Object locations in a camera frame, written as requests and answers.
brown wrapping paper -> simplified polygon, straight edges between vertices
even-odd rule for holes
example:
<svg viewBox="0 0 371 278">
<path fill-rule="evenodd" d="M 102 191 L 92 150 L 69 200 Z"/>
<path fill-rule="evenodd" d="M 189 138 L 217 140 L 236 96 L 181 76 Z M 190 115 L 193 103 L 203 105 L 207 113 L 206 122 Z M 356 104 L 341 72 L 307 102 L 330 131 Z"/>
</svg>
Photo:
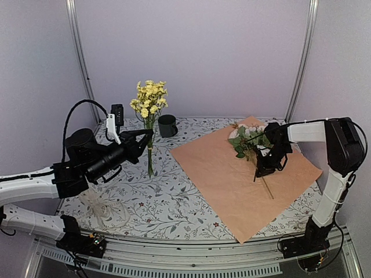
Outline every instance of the brown wrapping paper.
<svg viewBox="0 0 371 278">
<path fill-rule="evenodd" d="M 254 117 L 240 123 L 262 125 Z M 288 154 L 283 171 L 264 177 L 274 199 L 261 178 L 253 182 L 255 167 L 238 159 L 227 141 L 232 127 L 226 127 L 171 150 L 191 181 L 243 243 L 288 208 L 322 173 L 302 154 Z"/>
</svg>

floral tablecloth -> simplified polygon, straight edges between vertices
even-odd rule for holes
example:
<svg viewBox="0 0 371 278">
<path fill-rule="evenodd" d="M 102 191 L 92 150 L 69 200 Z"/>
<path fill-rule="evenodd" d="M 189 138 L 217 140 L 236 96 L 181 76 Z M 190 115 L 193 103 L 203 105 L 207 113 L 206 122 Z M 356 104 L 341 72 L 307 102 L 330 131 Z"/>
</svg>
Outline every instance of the floral tablecloth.
<svg viewBox="0 0 371 278">
<path fill-rule="evenodd" d="M 75 217 L 81 228 L 90 231 L 156 239 L 234 239 L 169 151 L 239 120 L 179 119 L 176 136 L 161 138 L 156 132 L 154 177 L 147 176 L 145 151 L 138 164 L 124 162 L 121 173 L 109 183 L 90 184 L 95 200 L 87 202 L 79 196 L 65 199 L 58 213 Z M 125 119 L 121 131 L 141 128 L 139 120 Z M 104 125 L 99 126 L 96 138 L 99 143 L 108 144 L 104 131 Z M 320 190 L 314 183 L 254 237 L 304 231 L 308 216 L 320 199 Z"/>
</svg>

table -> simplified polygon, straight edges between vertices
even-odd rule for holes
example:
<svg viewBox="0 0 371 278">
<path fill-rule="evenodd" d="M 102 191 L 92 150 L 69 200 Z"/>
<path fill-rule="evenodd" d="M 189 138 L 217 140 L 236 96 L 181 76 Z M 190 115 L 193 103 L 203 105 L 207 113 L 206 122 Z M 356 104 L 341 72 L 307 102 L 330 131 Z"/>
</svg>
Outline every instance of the table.
<svg viewBox="0 0 371 278">
<path fill-rule="evenodd" d="M 241 119 L 178 119 L 179 133 L 172 138 L 161 138 L 156 127 L 154 177 L 150 179 L 147 176 L 145 152 L 138 164 L 125 162 L 121 173 L 111 182 L 91 185 L 97 193 L 98 205 L 82 203 L 80 197 L 72 197 L 64 199 L 58 213 L 75 217 L 80 227 L 87 231 L 167 240 L 234 240 L 232 233 L 220 221 L 169 151 L 239 120 Z M 265 123 L 272 121 L 283 123 L 282 120 L 262 119 Z M 125 126 L 121 131 L 142 128 L 139 120 L 125 119 Z M 108 144 L 104 131 L 104 125 L 100 125 L 96 139 L 98 143 Z M 308 216 L 318 207 L 320 199 L 321 192 L 317 183 L 314 183 L 254 237 L 304 231 Z M 98 217 L 99 210 L 106 215 Z M 124 212 L 130 214 L 130 220 L 123 226 Z"/>
</svg>

cup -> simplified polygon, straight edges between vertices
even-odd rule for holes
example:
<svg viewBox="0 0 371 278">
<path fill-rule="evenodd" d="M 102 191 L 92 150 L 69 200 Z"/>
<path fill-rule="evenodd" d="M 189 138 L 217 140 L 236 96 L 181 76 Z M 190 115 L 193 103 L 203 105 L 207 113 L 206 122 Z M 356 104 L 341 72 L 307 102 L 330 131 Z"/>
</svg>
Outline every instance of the cup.
<svg viewBox="0 0 371 278">
<path fill-rule="evenodd" d="M 163 138 L 173 137 L 178 133 L 176 118 L 173 115 L 162 115 L 158 118 L 158 128 Z"/>
</svg>

backdrop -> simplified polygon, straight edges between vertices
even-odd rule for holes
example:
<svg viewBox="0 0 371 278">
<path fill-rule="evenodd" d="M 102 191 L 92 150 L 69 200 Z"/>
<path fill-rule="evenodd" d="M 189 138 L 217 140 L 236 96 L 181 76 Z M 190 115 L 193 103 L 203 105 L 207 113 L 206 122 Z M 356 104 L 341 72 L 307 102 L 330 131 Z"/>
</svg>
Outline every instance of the backdrop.
<svg viewBox="0 0 371 278">
<path fill-rule="evenodd" d="M 167 81 L 177 116 L 283 118 L 309 1 L 80 0 L 82 46 L 96 100 L 129 101 Z"/>
</svg>

